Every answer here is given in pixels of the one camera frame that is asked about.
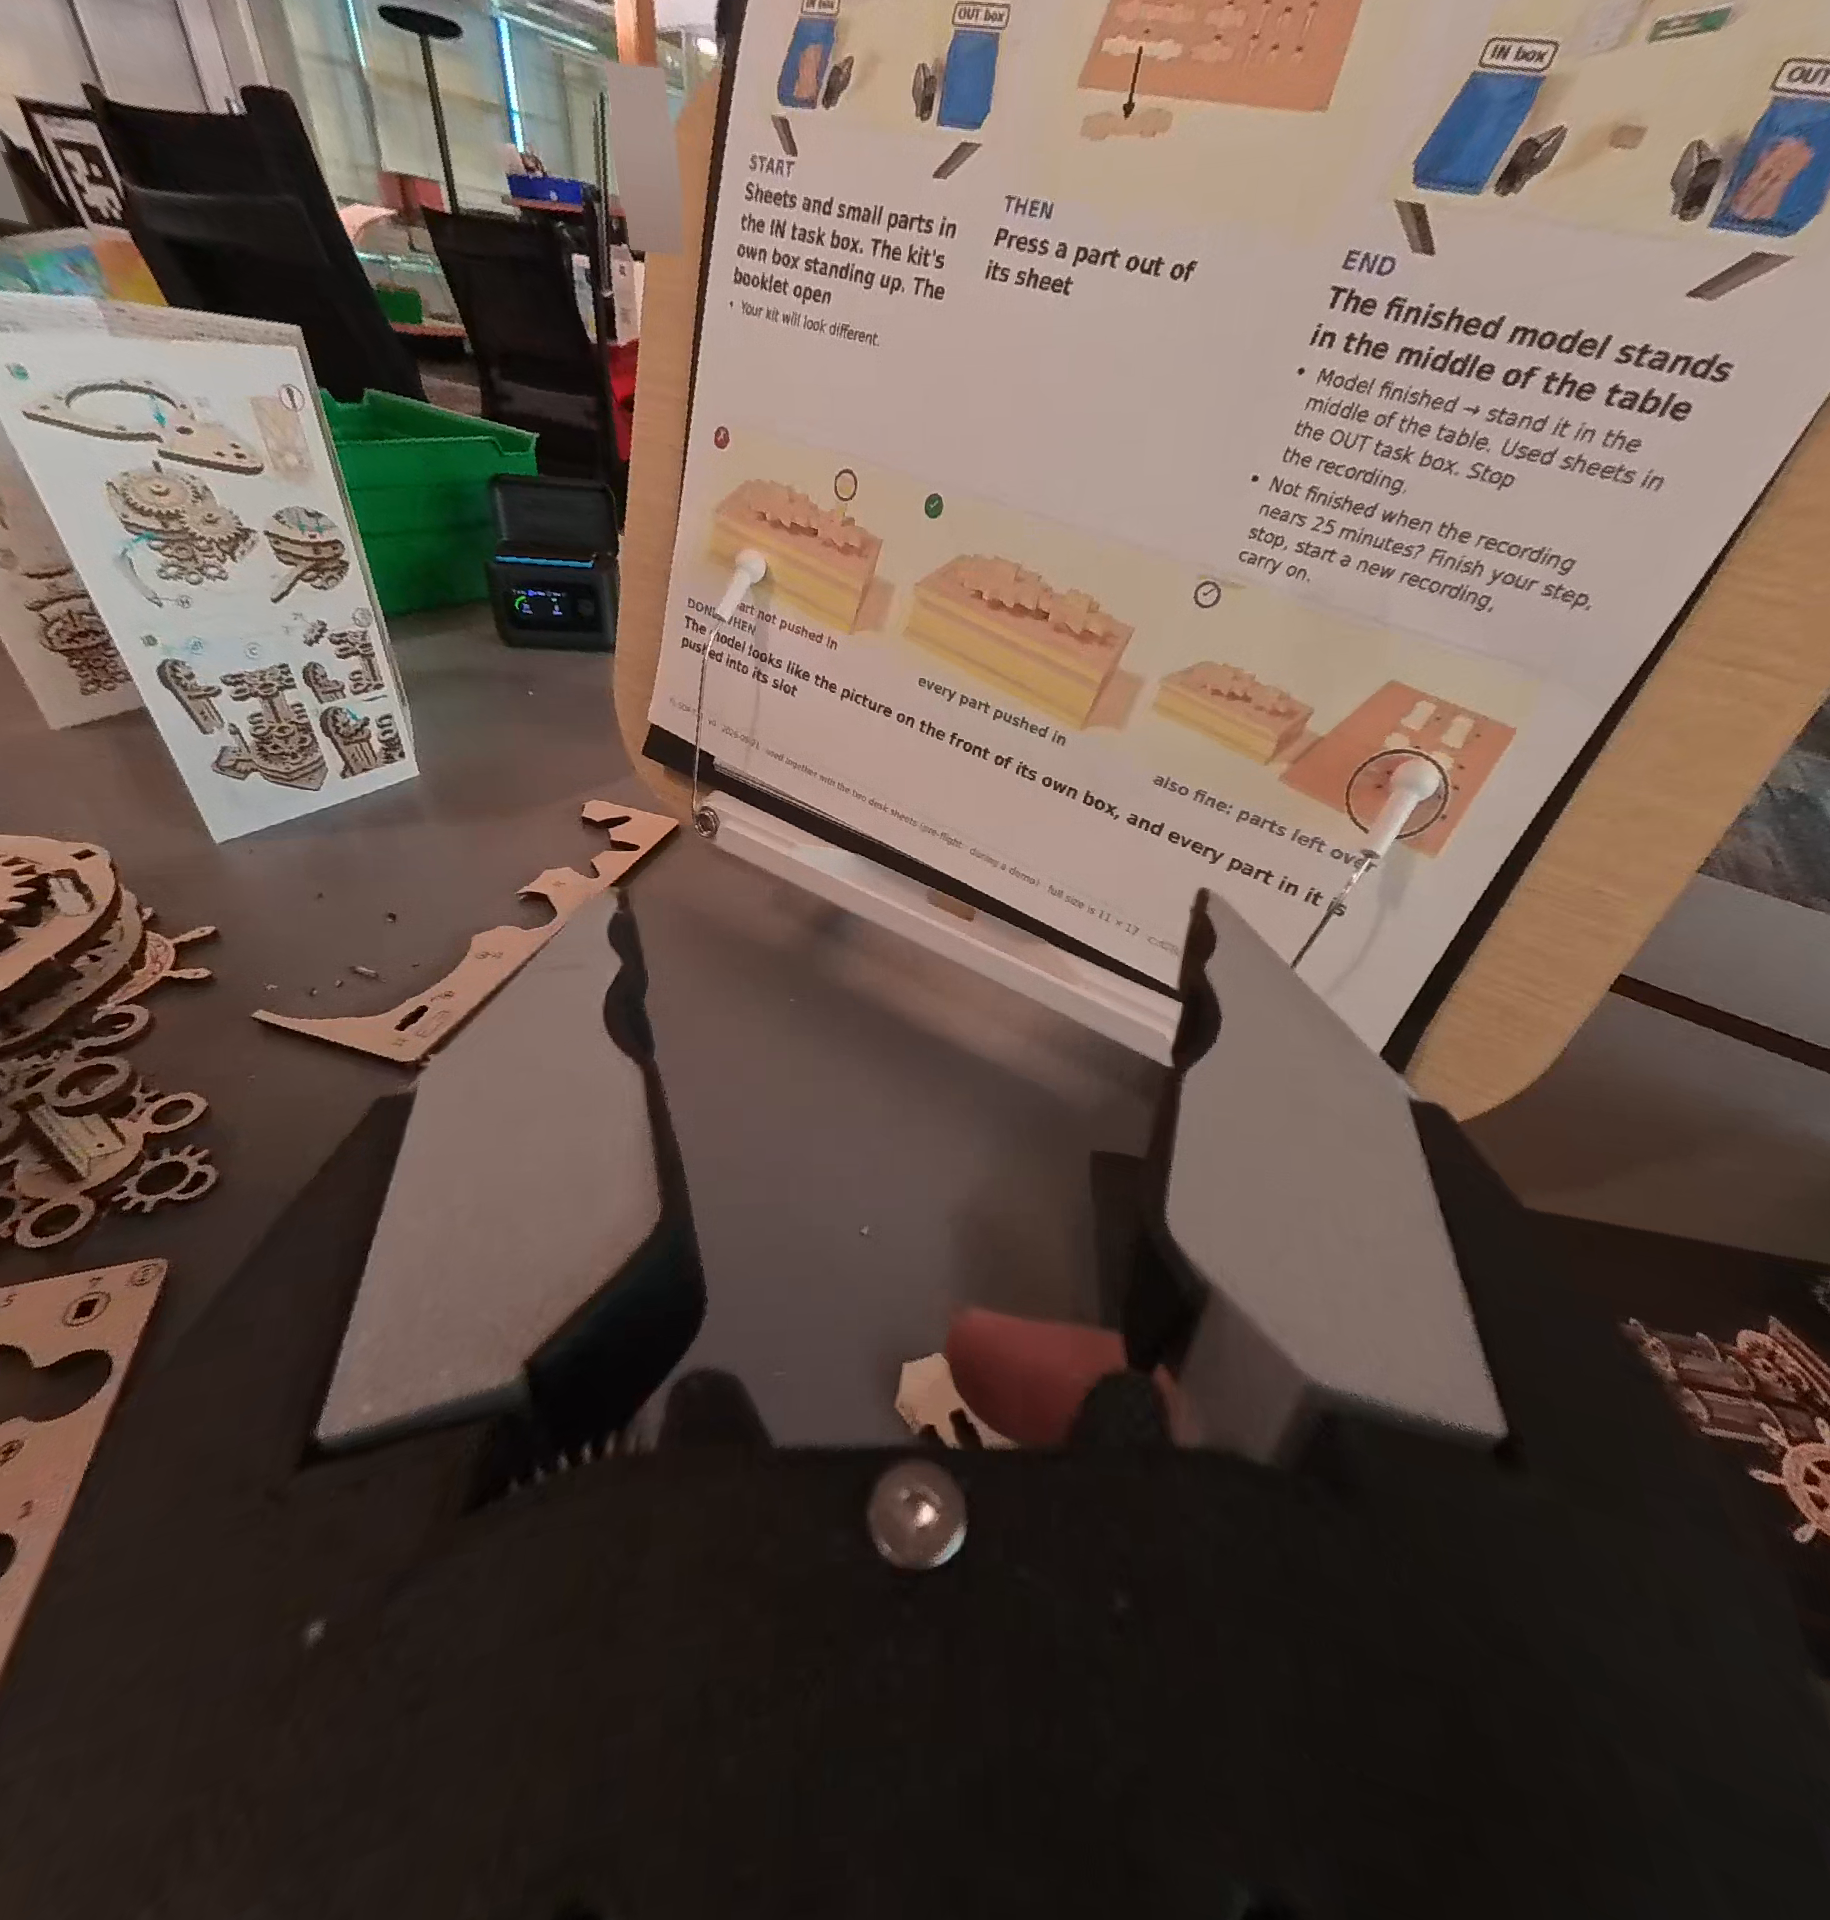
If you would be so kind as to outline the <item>black pole stand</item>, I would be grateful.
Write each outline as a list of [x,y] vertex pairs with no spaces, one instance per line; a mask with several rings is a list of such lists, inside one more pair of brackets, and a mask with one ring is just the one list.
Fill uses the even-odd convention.
[[450,214],[458,214],[462,209],[459,201],[459,182],[458,182],[458,168],[450,143],[450,119],[448,119],[448,105],[445,105],[445,86],[441,77],[436,71],[436,43],[455,43],[465,36],[465,25],[448,16],[436,13],[430,5],[406,5],[406,2],[383,2],[379,5],[379,18],[409,36],[418,46],[418,62],[425,73],[425,95],[431,115],[434,128],[434,143],[445,181],[445,209]]

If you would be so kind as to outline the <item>white assembly booklet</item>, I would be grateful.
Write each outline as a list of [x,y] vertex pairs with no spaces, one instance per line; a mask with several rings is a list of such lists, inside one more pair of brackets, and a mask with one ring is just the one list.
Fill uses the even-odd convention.
[[0,643],[139,709],[218,843],[418,775],[302,330],[0,291]]

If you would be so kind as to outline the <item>person's right hand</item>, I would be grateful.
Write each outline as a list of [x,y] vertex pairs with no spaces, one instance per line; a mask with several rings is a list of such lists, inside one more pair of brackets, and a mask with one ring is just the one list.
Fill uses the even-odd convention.
[[962,1309],[945,1344],[968,1415],[1024,1451],[1062,1448],[1091,1390],[1126,1368],[1116,1331]]

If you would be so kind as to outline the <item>round wooden gear model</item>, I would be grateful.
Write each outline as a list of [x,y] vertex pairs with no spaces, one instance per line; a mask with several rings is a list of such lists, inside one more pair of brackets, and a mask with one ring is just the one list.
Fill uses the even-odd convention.
[[107,1215],[218,1185],[187,1138],[208,1100],[159,1089],[133,1058],[159,990],[124,996],[151,921],[107,848],[0,834],[0,1248],[47,1255]]

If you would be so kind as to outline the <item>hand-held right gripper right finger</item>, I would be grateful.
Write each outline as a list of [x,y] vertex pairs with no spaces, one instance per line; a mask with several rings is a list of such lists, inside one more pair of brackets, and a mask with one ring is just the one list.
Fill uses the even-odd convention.
[[1288,1465],[1355,1418],[1493,1451],[1500,1392],[1407,1083],[1213,891],[1191,905],[1147,1244],[1179,1318],[1142,1353],[1182,1441]]

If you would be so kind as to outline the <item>green plastic bin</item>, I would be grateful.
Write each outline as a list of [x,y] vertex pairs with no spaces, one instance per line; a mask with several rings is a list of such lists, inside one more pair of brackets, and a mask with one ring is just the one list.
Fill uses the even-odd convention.
[[387,391],[326,393],[322,411],[382,613],[482,603],[497,540],[491,486],[536,476],[538,438]]

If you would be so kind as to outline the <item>small black screen device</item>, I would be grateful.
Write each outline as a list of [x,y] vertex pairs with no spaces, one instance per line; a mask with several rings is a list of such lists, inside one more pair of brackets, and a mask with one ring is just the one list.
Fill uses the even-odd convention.
[[491,510],[488,591],[502,646],[615,652],[621,531],[615,492],[586,478],[496,476]]

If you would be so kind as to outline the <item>colourful flat box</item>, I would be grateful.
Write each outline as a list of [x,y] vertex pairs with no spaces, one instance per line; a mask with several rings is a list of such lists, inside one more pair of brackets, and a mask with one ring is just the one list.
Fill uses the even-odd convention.
[[0,236],[0,291],[165,305],[135,238],[109,227]]

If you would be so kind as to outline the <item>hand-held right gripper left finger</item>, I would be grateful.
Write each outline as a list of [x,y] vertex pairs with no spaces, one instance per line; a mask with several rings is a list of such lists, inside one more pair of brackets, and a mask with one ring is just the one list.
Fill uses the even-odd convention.
[[704,1328],[698,1241],[639,925],[605,895],[421,1072],[316,1442],[611,1451]]

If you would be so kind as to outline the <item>black kit box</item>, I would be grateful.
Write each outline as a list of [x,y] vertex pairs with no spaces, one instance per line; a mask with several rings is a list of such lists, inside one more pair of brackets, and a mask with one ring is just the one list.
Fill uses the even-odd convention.
[[1633,1232],[1597,1278],[1830,1678],[1830,1262]]

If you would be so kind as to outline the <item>black white marker sign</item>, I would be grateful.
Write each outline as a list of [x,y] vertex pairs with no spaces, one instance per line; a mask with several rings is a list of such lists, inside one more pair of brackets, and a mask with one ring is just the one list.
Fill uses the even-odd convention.
[[81,227],[128,232],[128,187],[90,106],[17,100],[34,149]]

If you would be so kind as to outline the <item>long wooden scrap strip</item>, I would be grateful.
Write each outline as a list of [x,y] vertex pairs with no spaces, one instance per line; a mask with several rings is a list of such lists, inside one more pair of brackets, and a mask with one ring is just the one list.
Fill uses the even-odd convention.
[[675,818],[610,799],[590,799],[581,821],[596,829],[606,846],[586,867],[549,868],[519,888],[519,900],[545,906],[543,921],[493,925],[474,931],[468,953],[448,972],[387,1010],[322,1018],[256,1010],[251,1018],[289,1037],[418,1070],[482,1013],[576,914],[615,895],[681,829]]

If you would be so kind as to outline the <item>small flat wooden part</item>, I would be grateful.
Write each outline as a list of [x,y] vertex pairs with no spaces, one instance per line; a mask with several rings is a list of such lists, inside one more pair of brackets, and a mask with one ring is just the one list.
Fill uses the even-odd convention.
[[904,1362],[894,1409],[915,1438],[954,1452],[1015,1448],[968,1404],[945,1352]]

